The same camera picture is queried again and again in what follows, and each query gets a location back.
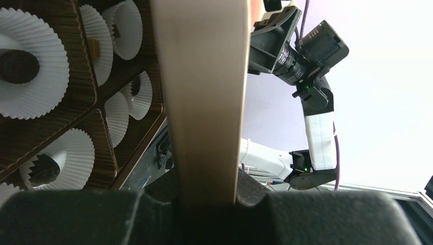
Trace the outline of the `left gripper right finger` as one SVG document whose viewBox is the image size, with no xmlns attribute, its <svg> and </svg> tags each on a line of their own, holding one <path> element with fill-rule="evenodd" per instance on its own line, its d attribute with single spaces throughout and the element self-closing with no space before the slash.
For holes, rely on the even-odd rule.
<svg viewBox="0 0 433 245">
<path fill-rule="evenodd" d="M 238 244 L 420 244 L 400 205 L 371 191 L 273 192 L 237 177 Z"/>
</svg>

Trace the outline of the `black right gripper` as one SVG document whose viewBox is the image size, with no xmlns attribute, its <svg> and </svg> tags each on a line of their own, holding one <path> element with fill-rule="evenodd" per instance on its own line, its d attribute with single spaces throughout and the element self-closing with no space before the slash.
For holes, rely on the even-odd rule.
<svg viewBox="0 0 433 245">
<path fill-rule="evenodd" d="M 257 21 L 250 38 L 248 73 L 272 74 L 289 85 L 322 77 L 346 58 L 349 47 L 325 20 L 301 37 L 302 11 L 288 5 Z"/>
</svg>

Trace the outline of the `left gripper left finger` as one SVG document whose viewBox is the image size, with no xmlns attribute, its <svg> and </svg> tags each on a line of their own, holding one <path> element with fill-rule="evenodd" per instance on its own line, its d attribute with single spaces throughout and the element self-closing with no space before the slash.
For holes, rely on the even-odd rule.
<svg viewBox="0 0 433 245">
<path fill-rule="evenodd" d="M 144 191 L 21 191 L 1 207 L 1 244 L 177 244 L 170 204 Z"/>
</svg>

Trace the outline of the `dark round chocolate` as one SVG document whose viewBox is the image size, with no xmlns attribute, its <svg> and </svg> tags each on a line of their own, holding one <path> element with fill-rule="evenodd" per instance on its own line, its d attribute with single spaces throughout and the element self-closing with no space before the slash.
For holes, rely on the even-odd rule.
<svg viewBox="0 0 433 245">
<path fill-rule="evenodd" d="M 32 161 L 30 167 L 30 183 L 32 187 L 50 184 L 57 179 L 60 174 L 60 166 L 50 156 L 46 154 L 37 155 L 37 159 Z"/>
<path fill-rule="evenodd" d="M 36 78 L 39 70 L 39 61 L 30 52 L 1 49 L 1 81 L 25 84 Z"/>
</svg>

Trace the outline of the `rose gold box lid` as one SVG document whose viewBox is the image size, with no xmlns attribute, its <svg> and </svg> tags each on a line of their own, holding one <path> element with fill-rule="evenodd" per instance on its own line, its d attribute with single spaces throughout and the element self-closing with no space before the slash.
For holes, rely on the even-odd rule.
<svg viewBox="0 0 433 245">
<path fill-rule="evenodd" d="M 236 196 L 250 49 L 249 1 L 151 1 L 181 200 Z"/>
</svg>

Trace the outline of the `dark brown chocolate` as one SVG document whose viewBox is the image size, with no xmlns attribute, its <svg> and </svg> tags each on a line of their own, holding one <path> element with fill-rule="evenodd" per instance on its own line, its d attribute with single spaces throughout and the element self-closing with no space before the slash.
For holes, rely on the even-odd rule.
<svg viewBox="0 0 433 245">
<path fill-rule="evenodd" d="M 131 95 L 136 96 L 140 91 L 140 87 L 141 87 L 141 80 L 140 77 L 137 76 L 131 82 Z"/>
</svg>

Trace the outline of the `brown square chocolate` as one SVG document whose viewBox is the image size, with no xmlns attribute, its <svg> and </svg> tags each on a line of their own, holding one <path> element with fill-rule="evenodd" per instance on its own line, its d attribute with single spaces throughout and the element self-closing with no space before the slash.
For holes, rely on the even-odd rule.
<svg viewBox="0 0 433 245">
<path fill-rule="evenodd" d="M 100 42 L 94 38 L 88 38 L 87 43 L 89 46 L 90 56 L 92 60 L 98 59 L 101 56 L 100 53 Z"/>
</svg>

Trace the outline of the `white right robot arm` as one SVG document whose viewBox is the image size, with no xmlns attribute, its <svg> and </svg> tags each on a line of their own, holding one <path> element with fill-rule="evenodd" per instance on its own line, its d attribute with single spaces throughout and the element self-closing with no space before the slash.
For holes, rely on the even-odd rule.
<svg viewBox="0 0 433 245">
<path fill-rule="evenodd" d="M 254 23 L 248 73 L 274 75 L 294 86 L 302 105 L 308 149 L 280 151 L 242 139 L 239 163 L 272 174 L 295 190 L 340 179 L 340 150 L 334 123 L 334 96 L 326 74 L 346 58 L 349 47 L 326 21 L 304 34 L 307 8 L 264 1 L 269 13 Z"/>
</svg>

